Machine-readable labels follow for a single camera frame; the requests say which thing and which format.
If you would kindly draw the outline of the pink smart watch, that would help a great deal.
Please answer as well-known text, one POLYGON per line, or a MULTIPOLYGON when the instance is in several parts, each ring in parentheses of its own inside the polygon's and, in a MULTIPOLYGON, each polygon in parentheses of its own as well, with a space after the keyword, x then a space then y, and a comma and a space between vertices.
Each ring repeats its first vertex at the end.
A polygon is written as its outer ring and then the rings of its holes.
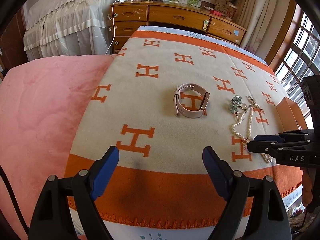
POLYGON ((186 83, 176 87, 174 93, 175 115, 197 119, 207 115, 210 93, 195 83, 186 83))

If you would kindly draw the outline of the pink plastic tray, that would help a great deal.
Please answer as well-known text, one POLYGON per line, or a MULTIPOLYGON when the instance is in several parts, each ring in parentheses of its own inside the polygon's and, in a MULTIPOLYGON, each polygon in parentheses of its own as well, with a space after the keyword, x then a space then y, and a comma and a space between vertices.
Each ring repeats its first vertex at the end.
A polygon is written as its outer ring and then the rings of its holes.
POLYGON ((276 110, 284 131, 296 131, 308 128, 300 107, 293 100, 284 97, 281 102, 276 105, 276 110))

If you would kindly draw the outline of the metal window grille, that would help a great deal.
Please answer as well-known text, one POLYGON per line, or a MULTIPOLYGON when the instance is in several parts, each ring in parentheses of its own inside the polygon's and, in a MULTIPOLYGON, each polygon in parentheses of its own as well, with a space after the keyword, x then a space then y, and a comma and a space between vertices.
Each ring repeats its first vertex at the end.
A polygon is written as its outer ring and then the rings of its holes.
POLYGON ((297 33, 293 37, 276 76, 289 98, 298 104, 304 118, 308 119, 310 110, 300 84, 305 77, 319 74, 319 33, 304 12, 297 21, 297 33))

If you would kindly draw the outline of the beige curtain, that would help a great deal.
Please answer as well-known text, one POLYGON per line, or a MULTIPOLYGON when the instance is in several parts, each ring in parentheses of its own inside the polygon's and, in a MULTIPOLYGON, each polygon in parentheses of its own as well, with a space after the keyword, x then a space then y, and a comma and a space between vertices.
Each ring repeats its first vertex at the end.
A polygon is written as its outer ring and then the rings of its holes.
POLYGON ((240 47, 265 59, 285 20, 290 0, 239 0, 235 22, 247 29, 240 47))

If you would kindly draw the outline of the orange beige H blanket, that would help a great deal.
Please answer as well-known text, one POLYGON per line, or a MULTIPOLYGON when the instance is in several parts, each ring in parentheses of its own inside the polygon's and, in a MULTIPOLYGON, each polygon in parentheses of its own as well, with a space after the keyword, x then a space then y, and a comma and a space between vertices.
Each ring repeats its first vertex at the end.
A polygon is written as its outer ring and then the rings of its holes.
POLYGON ((252 97, 253 136, 283 131, 276 105, 287 93, 261 59, 214 39, 136 31, 96 87, 76 133, 65 175, 89 168, 110 146, 119 163, 95 204, 103 220, 148 228, 215 225, 225 201, 202 162, 211 146, 248 177, 272 176, 280 195, 300 189, 299 168, 267 163, 245 149, 231 125, 235 95, 252 97), (207 115, 175 115, 177 86, 195 83, 210 93, 207 115))

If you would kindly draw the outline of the wooden desk with drawers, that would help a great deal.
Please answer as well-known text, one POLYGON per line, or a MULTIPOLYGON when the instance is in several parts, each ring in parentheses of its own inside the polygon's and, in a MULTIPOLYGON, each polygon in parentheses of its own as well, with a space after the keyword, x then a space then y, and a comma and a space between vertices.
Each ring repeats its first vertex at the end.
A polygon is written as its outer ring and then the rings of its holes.
POLYGON ((170 2, 123 2, 112 7, 115 35, 113 50, 118 53, 132 34, 143 25, 169 27, 215 37, 239 46, 246 29, 206 9, 170 2))

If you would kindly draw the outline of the white lace covered furniture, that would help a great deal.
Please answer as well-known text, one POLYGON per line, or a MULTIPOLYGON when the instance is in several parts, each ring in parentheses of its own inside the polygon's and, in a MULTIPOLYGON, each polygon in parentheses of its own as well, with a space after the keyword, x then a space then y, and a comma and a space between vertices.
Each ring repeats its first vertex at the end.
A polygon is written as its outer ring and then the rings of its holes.
POLYGON ((39 0, 23 37, 29 61, 51 56, 112 53, 111 5, 116 0, 39 0))

